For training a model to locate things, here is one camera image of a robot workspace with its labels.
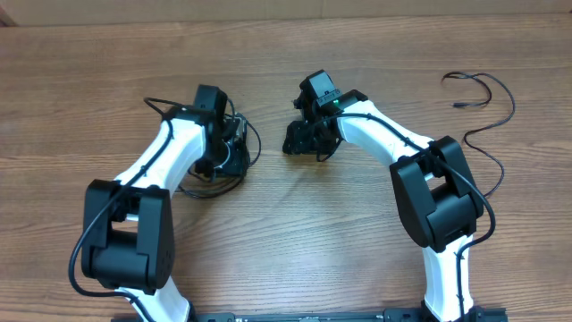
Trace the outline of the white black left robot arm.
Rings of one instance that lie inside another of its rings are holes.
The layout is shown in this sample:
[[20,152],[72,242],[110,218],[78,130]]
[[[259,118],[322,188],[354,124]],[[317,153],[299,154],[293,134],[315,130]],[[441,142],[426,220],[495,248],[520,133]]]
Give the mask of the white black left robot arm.
[[68,264],[72,289],[90,298],[122,297],[138,321],[195,321],[172,278],[172,197],[212,199],[238,187],[253,162],[249,123],[216,86],[200,85],[192,104],[167,101],[161,127],[139,159],[86,190],[83,232]]

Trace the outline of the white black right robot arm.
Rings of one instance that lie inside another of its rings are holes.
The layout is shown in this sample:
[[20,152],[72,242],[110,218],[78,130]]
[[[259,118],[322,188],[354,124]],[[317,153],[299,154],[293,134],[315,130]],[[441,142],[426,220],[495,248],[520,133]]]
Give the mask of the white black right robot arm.
[[467,255],[476,243],[476,221],[489,204],[459,143],[407,130],[363,93],[341,92],[324,70],[299,88],[293,105],[302,118],[288,126],[283,152],[325,161],[346,141],[387,166],[401,224],[424,257],[423,319],[483,320],[469,291]]

